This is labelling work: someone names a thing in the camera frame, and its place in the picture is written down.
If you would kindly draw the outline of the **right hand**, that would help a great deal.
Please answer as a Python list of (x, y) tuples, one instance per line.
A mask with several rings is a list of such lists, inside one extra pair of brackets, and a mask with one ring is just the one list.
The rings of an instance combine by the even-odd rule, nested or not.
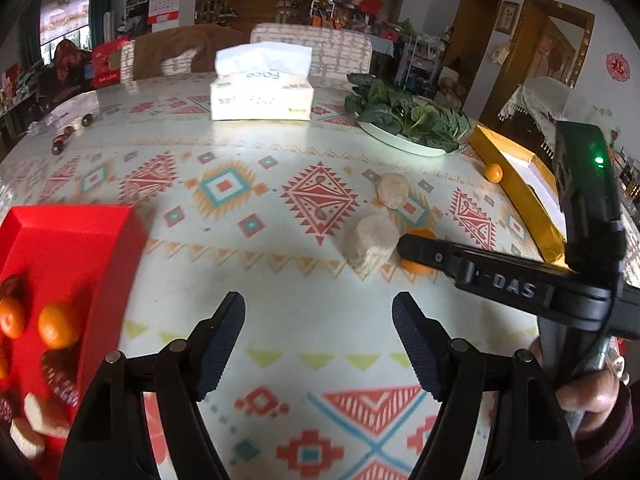
[(583, 412), (582, 422), (575, 431), (577, 440), (595, 434), (611, 415), (620, 393), (620, 378), (605, 358), (602, 370), (582, 375), (556, 390), (556, 400), (566, 412)]

